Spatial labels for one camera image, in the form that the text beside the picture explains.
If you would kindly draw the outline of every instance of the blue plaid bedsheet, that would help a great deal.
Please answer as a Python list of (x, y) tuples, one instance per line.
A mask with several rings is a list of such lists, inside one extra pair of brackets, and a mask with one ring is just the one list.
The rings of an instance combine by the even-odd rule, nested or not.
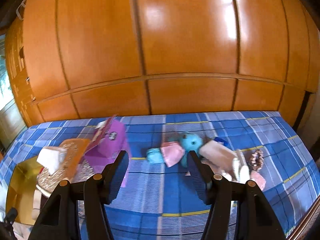
[[(264, 194), (288, 236), (319, 195), (319, 171), (310, 153), (278, 112), (217, 112), (117, 117), (127, 126), (132, 151), (126, 187), (106, 206), (115, 239), (200, 239), (209, 213), (196, 195), (187, 169), (179, 164), (149, 164), (146, 151), (181, 132), (198, 134), (204, 142), (218, 136), (240, 149), (246, 158), (257, 148), (264, 152), (260, 174)], [(46, 122), (22, 132), (0, 163), (4, 210), (5, 192), (17, 163), (38, 155), (44, 146), (69, 138), (92, 138), (105, 118)], [(233, 239), (236, 204), (227, 239)], [(87, 239), (80, 219), (82, 239)]]

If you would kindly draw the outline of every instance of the orange wood surface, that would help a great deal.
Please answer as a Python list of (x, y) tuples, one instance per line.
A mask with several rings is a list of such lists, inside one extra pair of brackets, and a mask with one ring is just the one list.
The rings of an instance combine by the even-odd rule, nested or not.
[(84, 90), (72, 97), (80, 118), (150, 114), (142, 81)]
[(317, 90), (318, 30), (299, 0), (28, 0), (24, 18), (6, 58), (28, 125), (279, 107), (294, 123), (290, 86)]
[(289, 32), (287, 82), (305, 89), (308, 78), (309, 37), (303, 7), (299, 0), (282, 1)]
[(152, 114), (214, 112), (231, 110), (236, 80), (158, 79), (149, 80), (148, 85)]
[(294, 122), (297, 119), (304, 94), (305, 91), (300, 88), (284, 86), (284, 92), (280, 103), (279, 112), (282, 118), (290, 126), (293, 126)]
[(38, 103), (38, 107), (45, 122), (79, 118), (70, 95)]
[(58, 36), (71, 88), (141, 75), (131, 0), (58, 0)]
[(44, 120), (37, 107), (31, 102), (34, 98), (30, 83), (26, 80), (28, 73), (25, 67), (22, 42), (22, 21), (16, 18), (11, 24), (5, 38), (6, 67), (15, 102), (26, 125), (32, 126)]
[(232, 0), (138, 0), (147, 74), (235, 73)]
[(282, 88), (283, 85), (275, 83), (239, 80), (233, 110), (276, 111), (279, 106)]
[(309, 60), (309, 74), (307, 82), (307, 91), (317, 92), (319, 82), (320, 70), (320, 44), (319, 44), (319, 30), (315, 22), (312, 20), (310, 14), (305, 11), (307, 25), (309, 30), (309, 45), (310, 45), (310, 60)]
[(243, 75), (284, 81), (288, 34), (281, 0), (236, 0)]
[(23, 44), (31, 88), (37, 100), (68, 90), (56, 34), (56, 0), (28, 0)]

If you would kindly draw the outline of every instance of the pink box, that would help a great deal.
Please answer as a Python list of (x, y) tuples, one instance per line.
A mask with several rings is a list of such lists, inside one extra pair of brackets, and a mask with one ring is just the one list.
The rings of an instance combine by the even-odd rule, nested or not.
[[(106, 119), (105, 123), (95, 130), (93, 139), (84, 153), (84, 159), (95, 173), (101, 173), (106, 165), (113, 163), (121, 150), (128, 153), (129, 160), (132, 157), (125, 134), (126, 127), (114, 117)], [(129, 167), (130, 161), (121, 187), (125, 187)]]

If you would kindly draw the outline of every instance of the stuffed toy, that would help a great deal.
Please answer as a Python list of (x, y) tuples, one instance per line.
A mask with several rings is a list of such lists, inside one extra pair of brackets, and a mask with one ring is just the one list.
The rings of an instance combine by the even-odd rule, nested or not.
[(189, 151), (195, 151), (198, 157), (200, 157), (199, 148), (202, 146), (202, 139), (194, 133), (185, 132), (179, 136), (179, 144), (185, 150), (185, 154), (180, 160), (180, 164), (186, 168)]
[(147, 160), (150, 163), (166, 163), (171, 167), (178, 162), (187, 167), (187, 154), (195, 151), (198, 156), (199, 148), (202, 146), (202, 139), (193, 133), (184, 132), (178, 138), (170, 138), (168, 142), (161, 144), (160, 148), (152, 148), (147, 151)]

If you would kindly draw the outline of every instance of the gold box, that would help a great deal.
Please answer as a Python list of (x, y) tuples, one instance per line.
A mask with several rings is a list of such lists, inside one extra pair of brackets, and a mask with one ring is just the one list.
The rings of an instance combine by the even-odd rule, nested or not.
[(43, 167), (37, 163), (38, 156), (16, 165), (9, 183), (5, 212), (14, 207), (18, 211), (15, 221), (34, 225), (31, 217), (33, 209), (33, 194), (36, 190), (37, 175)]

